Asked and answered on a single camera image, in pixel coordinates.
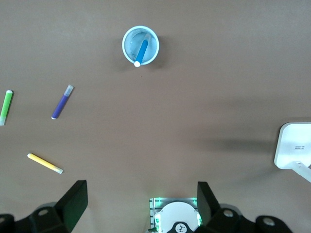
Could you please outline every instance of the green led light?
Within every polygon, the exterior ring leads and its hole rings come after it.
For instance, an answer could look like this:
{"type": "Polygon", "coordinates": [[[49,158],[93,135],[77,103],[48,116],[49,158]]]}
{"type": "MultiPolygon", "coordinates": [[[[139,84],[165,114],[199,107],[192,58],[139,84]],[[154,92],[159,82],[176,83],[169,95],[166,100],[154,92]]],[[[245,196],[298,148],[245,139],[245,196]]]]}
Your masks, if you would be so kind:
{"type": "Polygon", "coordinates": [[[156,202],[155,202],[155,205],[156,205],[156,207],[160,207],[161,206],[161,199],[162,198],[157,198],[156,200],[156,202]]]}
{"type": "Polygon", "coordinates": [[[201,223],[202,223],[202,219],[201,219],[200,214],[199,214],[199,213],[197,213],[197,214],[196,214],[196,217],[197,217],[197,219],[198,219],[198,225],[200,226],[200,225],[201,225],[201,223]]]}
{"type": "Polygon", "coordinates": [[[155,215],[155,225],[156,225],[156,231],[161,232],[161,215],[157,214],[155,215]]]}

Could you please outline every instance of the white device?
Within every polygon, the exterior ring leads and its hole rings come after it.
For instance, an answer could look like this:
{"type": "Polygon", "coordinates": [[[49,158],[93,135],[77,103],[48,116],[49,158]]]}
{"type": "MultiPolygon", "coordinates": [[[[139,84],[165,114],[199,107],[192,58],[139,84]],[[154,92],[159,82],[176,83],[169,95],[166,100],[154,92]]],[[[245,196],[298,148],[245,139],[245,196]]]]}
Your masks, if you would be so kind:
{"type": "Polygon", "coordinates": [[[282,126],[276,147],[275,165],[292,169],[311,182],[311,122],[291,122],[282,126]]]}
{"type": "Polygon", "coordinates": [[[163,207],[155,215],[155,224],[158,233],[194,232],[201,225],[200,214],[189,204],[184,202],[172,202],[163,207]]]}

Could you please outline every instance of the screw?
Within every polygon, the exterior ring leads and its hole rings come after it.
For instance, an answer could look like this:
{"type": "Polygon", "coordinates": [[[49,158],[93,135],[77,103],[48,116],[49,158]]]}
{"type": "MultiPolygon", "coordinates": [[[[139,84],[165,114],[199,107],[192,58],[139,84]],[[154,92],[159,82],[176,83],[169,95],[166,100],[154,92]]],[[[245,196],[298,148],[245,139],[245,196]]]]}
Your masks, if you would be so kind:
{"type": "Polygon", "coordinates": [[[265,217],[262,220],[265,224],[267,224],[268,226],[275,226],[275,223],[272,219],[270,219],[269,217],[265,217]]]}
{"type": "Polygon", "coordinates": [[[48,210],[41,210],[38,215],[42,216],[42,215],[46,215],[49,211],[48,210]]]}
{"type": "Polygon", "coordinates": [[[225,210],[225,211],[224,211],[224,215],[225,215],[226,217],[233,217],[233,213],[232,213],[231,210],[225,210]]]}

